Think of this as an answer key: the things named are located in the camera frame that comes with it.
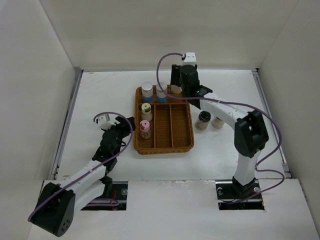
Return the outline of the black cap sugar grinder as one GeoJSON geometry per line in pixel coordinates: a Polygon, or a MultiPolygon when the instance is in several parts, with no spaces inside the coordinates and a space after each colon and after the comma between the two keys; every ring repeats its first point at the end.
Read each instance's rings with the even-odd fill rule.
{"type": "Polygon", "coordinates": [[[181,86],[177,86],[177,85],[171,85],[171,92],[173,93],[173,94],[180,94],[180,93],[182,93],[182,87],[181,86]]]}

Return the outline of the tall blue label bottle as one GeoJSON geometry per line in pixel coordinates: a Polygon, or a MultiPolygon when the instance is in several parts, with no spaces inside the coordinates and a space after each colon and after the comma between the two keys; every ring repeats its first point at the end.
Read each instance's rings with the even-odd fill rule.
{"type": "Polygon", "coordinates": [[[160,82],[160,84],[156,85],[156,100],[160,104],[164,104],[167,102],[168,97],[168,85],[165,82],[160,82]]]}

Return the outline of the blue label silver cap bottle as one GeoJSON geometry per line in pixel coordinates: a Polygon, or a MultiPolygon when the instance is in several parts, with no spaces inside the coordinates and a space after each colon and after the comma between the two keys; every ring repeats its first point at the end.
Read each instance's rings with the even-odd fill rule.
{"type": "Polygon", "coordinates": [[[141,92],[144,103],[152,103],[154,101],[153,84],[151,82],[143,82],[141,92]]]}

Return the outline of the pink cap spice bottle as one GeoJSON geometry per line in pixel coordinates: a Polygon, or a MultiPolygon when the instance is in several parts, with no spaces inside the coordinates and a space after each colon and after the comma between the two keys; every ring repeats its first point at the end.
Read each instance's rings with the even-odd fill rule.
{"type": "Polygon", "coordinates": [[[148,140],[151,137],[151,127],[148,120],[142,120],[139,123],[139,135],[144,140],[148,140]]]}

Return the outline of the yellow cap spice bottle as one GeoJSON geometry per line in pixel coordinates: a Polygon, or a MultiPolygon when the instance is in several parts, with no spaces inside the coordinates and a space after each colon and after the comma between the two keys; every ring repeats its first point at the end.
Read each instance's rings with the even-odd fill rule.
{"type": "Polygon", "coordinates": [[[149,103],[143,103],[141,105],[141,119],[151,122],[153,119],[151,105],[149,103]]]}

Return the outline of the dark cap brown spice jar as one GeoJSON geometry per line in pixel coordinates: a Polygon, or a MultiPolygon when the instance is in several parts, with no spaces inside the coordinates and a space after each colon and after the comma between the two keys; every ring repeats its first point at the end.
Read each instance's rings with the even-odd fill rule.
{"type": "Polygon", "coordinates": [[[195,127],[200,131],[204,131],[207,129],[210,121],[211,114],[208,111],[201,111],[197,117],[195,127]]]}

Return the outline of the black knob cap jar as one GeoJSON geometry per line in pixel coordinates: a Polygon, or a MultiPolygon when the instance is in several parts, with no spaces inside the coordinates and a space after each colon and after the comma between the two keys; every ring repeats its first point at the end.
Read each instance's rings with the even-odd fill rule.
{"type": "Polygon", "coordinates": [[[224,126],[225,122],[218,117],[214,117],[211,121],[211,125],[216,129],[221,129],[224,126]]]}

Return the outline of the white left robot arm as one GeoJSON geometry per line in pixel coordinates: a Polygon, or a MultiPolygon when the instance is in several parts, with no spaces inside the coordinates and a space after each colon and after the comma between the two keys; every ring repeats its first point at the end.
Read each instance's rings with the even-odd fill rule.
{"type": "Polygon", "coordinates": [[[117,157],[128,147],[124,138],[133,138],[135,118],[116,115],[116,123],[104,129],[102,140],[92,159],[76,174],[60,183],[46,184],[28,222],[51,233],[63,236],[71,226],[76,211],[96,199],[112,195],[108,174],[117,164],[117,157]]]}

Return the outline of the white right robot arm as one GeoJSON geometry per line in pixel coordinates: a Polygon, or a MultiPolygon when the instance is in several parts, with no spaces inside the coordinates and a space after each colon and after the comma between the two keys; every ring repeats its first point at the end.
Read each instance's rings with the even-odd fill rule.
{"type": "Polygon", "coordinates": [[[173,64],[170,84],[181,87],[191,105],[209,112],[234,130],[233,142],[238,151],[238,162],[231,190],[236,197],[245,197],[256,180],[255,166],[269,140],[262,114],[257,110],[244,111],[223,104],[223,100],[210,88],[200,84],[196,65],[173,64]]]}

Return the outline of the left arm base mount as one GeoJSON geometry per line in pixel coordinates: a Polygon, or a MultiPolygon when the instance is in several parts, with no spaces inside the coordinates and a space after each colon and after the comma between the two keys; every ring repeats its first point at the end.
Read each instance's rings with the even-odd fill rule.
{"type": "Polygon", "coordinates": [[[104,184],[102,195],[83,207],[82,211],[125,211],[127,209],[127,181],[113,181],[109,176],[101,179],[104,184]]]}

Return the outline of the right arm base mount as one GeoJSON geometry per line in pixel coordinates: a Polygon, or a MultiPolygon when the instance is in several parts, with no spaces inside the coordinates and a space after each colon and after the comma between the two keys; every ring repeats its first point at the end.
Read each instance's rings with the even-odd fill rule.
{"type": "Polygon", "coordinates": [[[252,195],[260,191],[259,182],[254,179],[242,186],[232,178],[230,181],[216,181],[218,208],[221,211],[264,210],[262,196],[252,195]]]}

